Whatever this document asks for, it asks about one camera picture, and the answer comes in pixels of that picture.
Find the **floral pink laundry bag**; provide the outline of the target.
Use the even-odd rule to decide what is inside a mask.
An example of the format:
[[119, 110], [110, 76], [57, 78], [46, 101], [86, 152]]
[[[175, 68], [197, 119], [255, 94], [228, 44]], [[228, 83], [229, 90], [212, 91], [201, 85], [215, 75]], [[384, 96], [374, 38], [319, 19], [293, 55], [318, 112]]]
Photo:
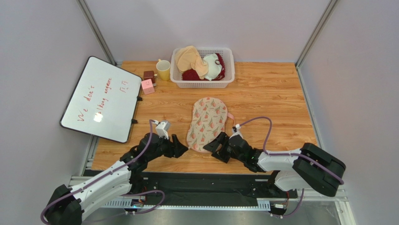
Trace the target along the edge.
[[193, 104], [192, 121], [187, 133], [188, 147], [205, 153], [204, 146], [226, 131], [225, 123], [230, 118], [235, 121], [224, 102], [214, 97], [204, 97]]

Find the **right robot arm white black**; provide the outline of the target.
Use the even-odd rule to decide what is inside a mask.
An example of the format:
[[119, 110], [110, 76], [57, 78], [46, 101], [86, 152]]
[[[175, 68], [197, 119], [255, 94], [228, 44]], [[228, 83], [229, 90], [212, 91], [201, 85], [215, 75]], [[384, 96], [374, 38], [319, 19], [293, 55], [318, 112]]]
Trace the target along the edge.
[[203, 148], [224, 163], [233, 158], [251, 172], [273, 172], [271, 184], [285, 192], [312, 188], [322, 195], [334, 197], [344, 183], [342, 177], [346, 165], [309, 142], [295, 150], [260, 150], [251, 147], [236, 131], [232, 136], [220, 133]]

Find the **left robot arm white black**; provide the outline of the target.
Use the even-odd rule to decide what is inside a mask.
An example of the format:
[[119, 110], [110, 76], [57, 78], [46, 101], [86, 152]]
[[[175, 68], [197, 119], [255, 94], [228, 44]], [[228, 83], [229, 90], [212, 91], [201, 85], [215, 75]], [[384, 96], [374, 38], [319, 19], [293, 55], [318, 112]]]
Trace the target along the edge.
[[142, 189], [144, 171], [148, 163], [158, 157], [178, 158], [188, 147], [176, 135], [171, 138], [147, 133], [108, 169], [81, 184], [61, 185], [53, 192], [41, 212], [46, 225], [81, 225], [94, 211], [118, 196], [137, 195]]

